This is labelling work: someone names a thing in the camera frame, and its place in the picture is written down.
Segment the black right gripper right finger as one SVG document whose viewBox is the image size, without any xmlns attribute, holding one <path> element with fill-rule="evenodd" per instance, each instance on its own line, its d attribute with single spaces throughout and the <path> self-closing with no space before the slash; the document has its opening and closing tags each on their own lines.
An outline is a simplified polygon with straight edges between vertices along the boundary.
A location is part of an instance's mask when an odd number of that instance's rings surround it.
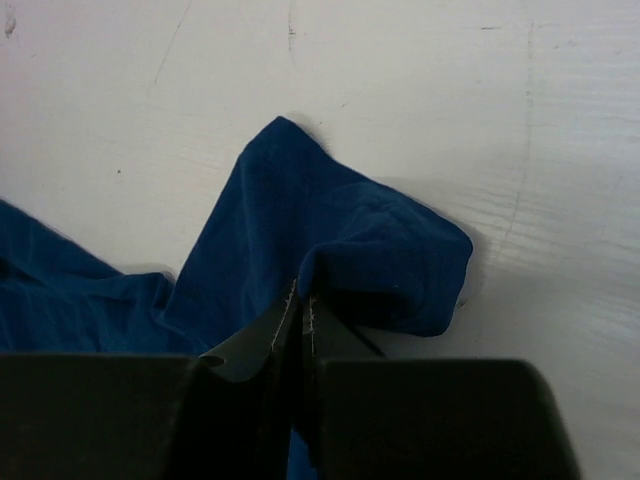
<svg viewBox="0 0 640 480">
<path fill-rule="evenodd" d="M 385 354 L 355 327 L 346 325 L 319 296 L 304 302 L 302 314 L 303 400 L 301 437 L 308 447 L 311 466 L 321 474 L 321 422 L 323 400 L 320 393 L 321 363 L 332 359 L 371 360 Z"/>
</svg>

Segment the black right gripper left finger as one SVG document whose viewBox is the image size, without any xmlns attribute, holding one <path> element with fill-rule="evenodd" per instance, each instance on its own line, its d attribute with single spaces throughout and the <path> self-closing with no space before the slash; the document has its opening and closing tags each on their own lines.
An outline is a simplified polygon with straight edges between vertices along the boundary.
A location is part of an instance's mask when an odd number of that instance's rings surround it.
<svg viewBox="0 0 640 480">
<path fill-rule="evenodd" d="M 201 359 L 217 382 L 216 451 L 245 478 L 284 479 L 300 364 L 297 283 Z"/>
</svg>

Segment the blue printed t shirt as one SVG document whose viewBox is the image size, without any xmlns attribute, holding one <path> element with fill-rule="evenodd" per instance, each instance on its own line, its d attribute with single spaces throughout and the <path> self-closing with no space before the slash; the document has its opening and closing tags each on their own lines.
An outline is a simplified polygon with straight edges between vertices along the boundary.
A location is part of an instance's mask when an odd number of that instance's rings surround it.
<svg viewBox="0 0 640 480">
<path fill-rule="evenodd" d="M 472 251 L 455 224 L 339 164 L 283 117 L 239 156 L 175 282 L 121 273 L 3 203 L 1 475 L 248 479 L 216 451 L 217 382 L 201 356 L 295 281 L 286 477 L 318 477 L 301 437 L 304 302 L 319 295 L 356 329 L 438 335 Z M 452 472 L 459 445 L 440 411 L 453 374 L 423 362 L 323 361 L 322 477 Z"/>
</svg>

